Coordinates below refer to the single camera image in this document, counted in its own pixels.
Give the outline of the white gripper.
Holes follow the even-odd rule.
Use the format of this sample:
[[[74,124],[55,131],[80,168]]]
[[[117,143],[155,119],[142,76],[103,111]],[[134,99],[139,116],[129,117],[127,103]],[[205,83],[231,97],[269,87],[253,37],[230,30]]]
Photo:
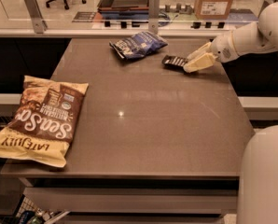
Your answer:
[[[188,62],[183,69],[187,73],[193,73],[213,66],[216,59],[221,63],[228,63],[238,58],[239,55],[234,46],[233,32],[226,32],[190,53],[187,56]]]

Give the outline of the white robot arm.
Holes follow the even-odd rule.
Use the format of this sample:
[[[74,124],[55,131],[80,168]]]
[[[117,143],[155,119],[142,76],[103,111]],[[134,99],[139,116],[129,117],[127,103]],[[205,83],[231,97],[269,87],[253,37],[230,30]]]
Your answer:
[[[257,22],[219,35],[189,54],[184,70],[273,51],[278,52],[278,2],[265,7]],[[257,132],[244,150],[236,223],[278,224],[278,125]]]

